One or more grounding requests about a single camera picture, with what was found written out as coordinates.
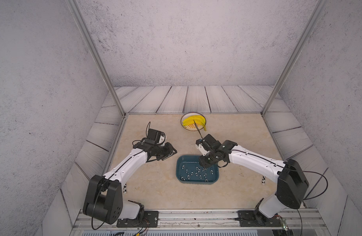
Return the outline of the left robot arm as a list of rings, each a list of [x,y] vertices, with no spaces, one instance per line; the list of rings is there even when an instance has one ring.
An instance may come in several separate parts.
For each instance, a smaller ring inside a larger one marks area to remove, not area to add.
[[[177,153],[169,142],[157,144],[149,139],[142,139],[111,171],[92,177],[82,209],[83,214],[110,225],[119,220],[142,222],[144,206],[141,203],[124,201],[124,186],[151,157],[154,156],[156,161],[160,161]]]

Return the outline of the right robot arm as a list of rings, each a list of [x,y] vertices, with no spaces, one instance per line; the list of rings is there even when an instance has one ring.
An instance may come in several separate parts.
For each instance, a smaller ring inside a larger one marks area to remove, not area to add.
[[[277,184],[276,192],[257,204],[255,214],[272,218],[286,208],[299,209],[302,205],[309,183],[298,162],[268,158],[229,140],[220,143],[198,139],[196,147],[204,168],[224,161],[244,166]]]

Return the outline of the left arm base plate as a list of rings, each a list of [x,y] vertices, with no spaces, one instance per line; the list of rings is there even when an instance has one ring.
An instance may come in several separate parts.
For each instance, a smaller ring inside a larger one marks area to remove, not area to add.
[[[118,228],[156,228],[158,226],[159,211],[145,210],[139,212],[135,219],[119,219]]]

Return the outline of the teal plastic storage box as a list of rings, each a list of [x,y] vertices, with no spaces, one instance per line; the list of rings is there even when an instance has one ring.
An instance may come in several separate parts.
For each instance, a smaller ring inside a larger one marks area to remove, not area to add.
[[[182,155],[177,160],[176,177],[181,183],[214,184],[219,179],[216,165],[204,168],[198,155]]]

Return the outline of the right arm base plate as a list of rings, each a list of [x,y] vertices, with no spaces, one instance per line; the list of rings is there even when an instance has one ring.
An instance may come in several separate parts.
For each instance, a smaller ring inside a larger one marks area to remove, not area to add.
[[[282,227],[283,223],[280,218],[266,218],[259,211],[239,210],[238,217],[235,218],[241,227]]]

